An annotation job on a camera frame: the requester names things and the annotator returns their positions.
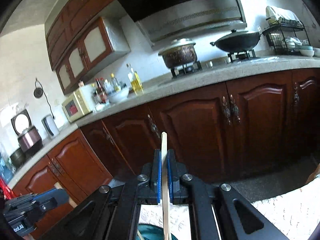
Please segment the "rice cooker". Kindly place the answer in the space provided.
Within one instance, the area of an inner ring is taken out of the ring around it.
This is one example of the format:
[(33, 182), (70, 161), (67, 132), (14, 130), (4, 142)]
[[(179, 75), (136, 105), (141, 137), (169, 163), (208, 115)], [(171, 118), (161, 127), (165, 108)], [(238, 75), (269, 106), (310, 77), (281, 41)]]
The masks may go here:
[(42, 138), (37, 128), (32, 124), (26, 109), (18, 112), (12, 119), (11, 124), (17, 135), (17, 141), (21, 150), (35, 154), (42, 146)]

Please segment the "white electric kettle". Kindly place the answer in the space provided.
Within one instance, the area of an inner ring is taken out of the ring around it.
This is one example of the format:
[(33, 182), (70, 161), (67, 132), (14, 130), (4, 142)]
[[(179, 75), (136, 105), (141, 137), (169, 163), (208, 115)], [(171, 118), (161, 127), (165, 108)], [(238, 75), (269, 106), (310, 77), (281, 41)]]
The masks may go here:
[(51, 139), (55, 138), (60, 133), (58, 127), (56, 126), (54, 118), (50, 114), (46, 115), (41, 121), (44, 129)]

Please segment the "yellow microwave oven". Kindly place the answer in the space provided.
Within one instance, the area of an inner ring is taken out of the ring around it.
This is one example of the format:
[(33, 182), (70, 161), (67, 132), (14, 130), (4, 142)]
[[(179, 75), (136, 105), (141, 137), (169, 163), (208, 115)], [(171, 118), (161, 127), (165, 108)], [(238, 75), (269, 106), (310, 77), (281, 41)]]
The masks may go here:
[(92, 113), (94, 108), (93, 87), (90, 85), (79, 87), (62, 103), (62, 109), (70, 123)]

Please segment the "lower wooden cabinets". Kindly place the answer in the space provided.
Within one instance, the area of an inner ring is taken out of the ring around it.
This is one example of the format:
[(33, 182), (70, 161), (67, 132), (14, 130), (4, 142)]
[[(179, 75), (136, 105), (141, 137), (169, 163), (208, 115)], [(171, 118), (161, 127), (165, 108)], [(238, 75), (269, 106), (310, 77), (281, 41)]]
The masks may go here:
[(319, 152), (319, 69), (226, 81), (91, 122), (46, 153), (14, 186), (41, 193), (59, 182), (75, 202), (153, 160), (161, 132), (190, 173), (207, 182), (248, 177)]

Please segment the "white bowl on counter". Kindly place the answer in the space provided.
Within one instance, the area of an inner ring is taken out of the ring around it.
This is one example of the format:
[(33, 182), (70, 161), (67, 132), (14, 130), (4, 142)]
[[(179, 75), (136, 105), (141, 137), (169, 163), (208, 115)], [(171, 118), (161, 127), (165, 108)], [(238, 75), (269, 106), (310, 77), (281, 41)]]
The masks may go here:
[(124, 88), (120, 91), (117, 91), (111, 95), (108, 96), (108, 100), (110, 103), (119, 103), (124, 101), (125, 99), (127, 99), (128, 95), (129, 95), (129, 88)]

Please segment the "cooking oil bottle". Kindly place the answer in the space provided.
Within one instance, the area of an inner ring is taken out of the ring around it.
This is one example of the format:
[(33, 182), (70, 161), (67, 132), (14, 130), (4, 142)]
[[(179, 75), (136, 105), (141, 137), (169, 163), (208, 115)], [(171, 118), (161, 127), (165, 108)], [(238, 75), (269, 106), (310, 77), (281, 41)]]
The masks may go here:
[(143, 85), (139, 78), (139, 75), (136, 71), (131, 70), (132, 79), (131, 79), (131, 86), (135, 93), (142, 93), (143, 92)]

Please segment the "dark sauce bottle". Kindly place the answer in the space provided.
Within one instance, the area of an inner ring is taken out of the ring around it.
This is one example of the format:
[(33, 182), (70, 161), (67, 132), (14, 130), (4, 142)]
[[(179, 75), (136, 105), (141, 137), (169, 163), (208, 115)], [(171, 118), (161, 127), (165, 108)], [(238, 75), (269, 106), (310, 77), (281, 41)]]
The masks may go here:
[(95, 81), (97, 84), (97, 94), (99, 95), (101, 103), (107, 103), (107, 93), (104, 87), (100, 84), (100, 81), (98, 78), (96, 78)]

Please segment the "brown cooking pot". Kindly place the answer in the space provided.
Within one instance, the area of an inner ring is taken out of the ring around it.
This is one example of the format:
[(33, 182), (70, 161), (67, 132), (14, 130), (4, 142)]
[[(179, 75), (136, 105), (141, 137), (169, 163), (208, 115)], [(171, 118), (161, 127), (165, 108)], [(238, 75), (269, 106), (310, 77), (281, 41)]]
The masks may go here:
[(197, 61), (197, 54), (194, 48), (195, 44), (196, 42), (189, 38), (173, 40), (170, 46), (158, 53), (158, 56), (162, 57), (166, 67), (169, 69), (194, 63)]

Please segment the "grey stone countertop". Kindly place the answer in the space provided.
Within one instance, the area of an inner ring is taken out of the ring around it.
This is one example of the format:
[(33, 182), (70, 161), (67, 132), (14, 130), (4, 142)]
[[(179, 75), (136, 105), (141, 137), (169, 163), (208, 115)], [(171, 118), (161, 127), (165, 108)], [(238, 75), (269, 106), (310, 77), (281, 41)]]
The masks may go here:
[(8, 187), (13, 189), (27, 171), (29, 171), (44, 155), (46, 155), (52, 148), (75, 130), (99, 119), (167, 96), (229, 80), (284, 70), (318, 67), (318, 57), (269, 56), (242, 63), (221, 64), (214, 68), (205, 69), (197, 72), (196, 74), (187, 75), (176, 80), (160, 82), (161, 77), (159, 76), (155, 78), (155, 81), (152, 82), (147, 89), (144, 90), (142, 95), (131, 94), (127, 99), (120, 103), (108, 105), (100, 111), (93, 112), (79, 120), (76, 120), (72, 124), (65, 124), (61, 128), (60, 133), (54, 139), (46, 139), (43, 148), (41, 148), (32, 158), (18, 169), (11, 181), (8, 183)]

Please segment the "gas stove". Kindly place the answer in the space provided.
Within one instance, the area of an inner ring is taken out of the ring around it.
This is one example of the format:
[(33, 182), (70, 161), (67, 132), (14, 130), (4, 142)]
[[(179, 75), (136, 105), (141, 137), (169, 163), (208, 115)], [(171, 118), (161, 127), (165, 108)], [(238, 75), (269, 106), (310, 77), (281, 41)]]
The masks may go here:
[(242, 62), (252, 61), (257, 59), (260, 59), (260, 57), (257, 57), (254, 49), (251, 49), (246, 52), (229, 53), (227, 54), (226, 57), (213, 59), (206, 62), (196, 61), (194, 63), (188, 63), (172, 69), (171, 70), (172, 78), (170, 80), (164, 81), (163, 84), (174, 82), (178, 79), (182, 79), (184, 77), (195, 74), (197, 72), (201, 72), (203, 70), (220, 68), (224, 64), (242, 63)]

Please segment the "black wok with lid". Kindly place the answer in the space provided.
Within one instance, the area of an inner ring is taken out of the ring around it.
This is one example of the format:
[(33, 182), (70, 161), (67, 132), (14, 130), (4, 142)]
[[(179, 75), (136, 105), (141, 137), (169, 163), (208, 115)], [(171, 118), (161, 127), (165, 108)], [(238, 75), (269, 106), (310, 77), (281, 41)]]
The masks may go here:
[(210, 42), (210, 44), (228, 53), (240, 53), (253, 49), (260, 41), (260, 37), (261, 33), (258, 31), (237, 31), (233, 29), (230, 34), (219, 38), (215, 42)]

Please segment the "black range hood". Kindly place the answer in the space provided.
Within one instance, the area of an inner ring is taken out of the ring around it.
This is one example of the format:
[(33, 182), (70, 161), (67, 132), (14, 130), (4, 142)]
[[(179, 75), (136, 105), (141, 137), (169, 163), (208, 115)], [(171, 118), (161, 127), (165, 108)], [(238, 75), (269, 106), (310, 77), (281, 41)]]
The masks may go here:
[(151, 46), (210, 31), (245, 29), (240, 0), (118, 0)]

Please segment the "black dish rack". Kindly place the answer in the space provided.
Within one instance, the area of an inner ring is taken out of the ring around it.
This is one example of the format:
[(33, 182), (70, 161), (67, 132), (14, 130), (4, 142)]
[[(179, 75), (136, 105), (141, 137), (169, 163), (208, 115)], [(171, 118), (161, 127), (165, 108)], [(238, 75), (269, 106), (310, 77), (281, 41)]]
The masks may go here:
[(299, 21), (274, 21), (262, 34), (276, 55), (300, 55), (301, 50), (313, 50), (304, 24)]

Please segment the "upper wooden wall cabinet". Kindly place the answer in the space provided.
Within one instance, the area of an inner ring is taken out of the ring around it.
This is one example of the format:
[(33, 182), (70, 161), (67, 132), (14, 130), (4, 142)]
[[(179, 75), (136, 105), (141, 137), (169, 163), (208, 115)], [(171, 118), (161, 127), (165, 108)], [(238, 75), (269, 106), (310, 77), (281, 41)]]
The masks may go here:
[(120, 25), (126, 12), (117, 0), (63, 0), (46, 26), (52, 71), (63, 94), (87, 82), (131, 51)]

